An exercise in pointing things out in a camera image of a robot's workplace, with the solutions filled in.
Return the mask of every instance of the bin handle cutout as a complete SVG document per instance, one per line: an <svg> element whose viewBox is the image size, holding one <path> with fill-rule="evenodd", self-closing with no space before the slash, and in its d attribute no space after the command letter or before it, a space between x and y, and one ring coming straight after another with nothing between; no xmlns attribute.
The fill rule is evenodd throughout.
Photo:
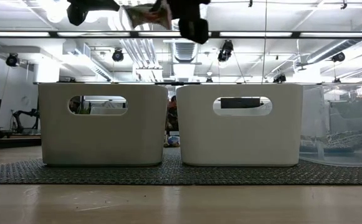
<svg viewBox="0 0 362 224"><path fill-rule="evenodd" d="M128 102L122 96L73 96L68 109L75 115L121 116L128 111Z"/></svg>
<svg viewBox="0 0 362 224"><path fill-rule="evenodd" d="M212 109L219 116L267 116L272 102L264 96L220 97L214 100Z"/></svg>

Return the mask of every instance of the wooden surface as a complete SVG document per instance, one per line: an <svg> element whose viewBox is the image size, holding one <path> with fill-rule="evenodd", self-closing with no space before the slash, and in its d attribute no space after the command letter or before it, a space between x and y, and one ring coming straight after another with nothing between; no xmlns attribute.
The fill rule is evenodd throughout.
<svg viewBox="0 0 362 224"><path fill-rule="evenodd" d="M0 164L38 157L0 150ZM362 187L0 185L1 223L362 224Z"/></svg>

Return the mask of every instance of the ventilation duct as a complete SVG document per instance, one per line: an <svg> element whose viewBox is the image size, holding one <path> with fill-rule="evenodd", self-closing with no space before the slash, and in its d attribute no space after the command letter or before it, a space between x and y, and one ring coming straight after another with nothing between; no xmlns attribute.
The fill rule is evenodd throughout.
<svg viewBox="0 0 362 224"><path fill-rule="evenodd" d="M90 47L86 43L77 45L74 40L66 40L66 42L63 43L63 54L78 57L82 65L87 66L94 74L103 77L108 82L112 80L110 72L91 57Z"/></svg>
<svg viewBox="0 0 362 224"><path fill-rule="evenodd" d="M362 25L358 26L354 31L362 32ZM305 61L307 62L307 64L321 62L322 60L328 59L360 42L362 42L362 39L335 40L332 43L317 50L316 52L310 54Z"/></svg>

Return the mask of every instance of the textured mat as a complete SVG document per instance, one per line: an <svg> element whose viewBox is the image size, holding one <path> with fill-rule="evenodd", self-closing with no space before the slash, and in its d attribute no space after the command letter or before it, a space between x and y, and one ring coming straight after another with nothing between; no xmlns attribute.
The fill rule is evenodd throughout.
<svg viewBox="0 0 362 224"><path fill-rule="evenodd" d="M179 149L164 149L155 167L60 168L42 160L0 166L0 184L117 185L362 185L362 167L334 167L300 161L294 167L192 167Z"/></svg>

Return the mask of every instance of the air duct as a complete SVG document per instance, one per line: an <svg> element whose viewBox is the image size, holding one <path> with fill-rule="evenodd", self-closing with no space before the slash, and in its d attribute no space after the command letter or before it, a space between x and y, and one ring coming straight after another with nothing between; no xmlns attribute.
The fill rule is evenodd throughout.
<svg viewBox="0 0 362 224"><path fill-rule="evenodd" d="M362 32L362 25L358 26L355 32ZM307 64L313 64L321 62L322 60L328 59L343 50L346 50L358 43L362 42L362 39L355 39L355 40L335 40L332 43L322 47L321 49L317 50L316 52L310 54L306 59Z"/></svg>

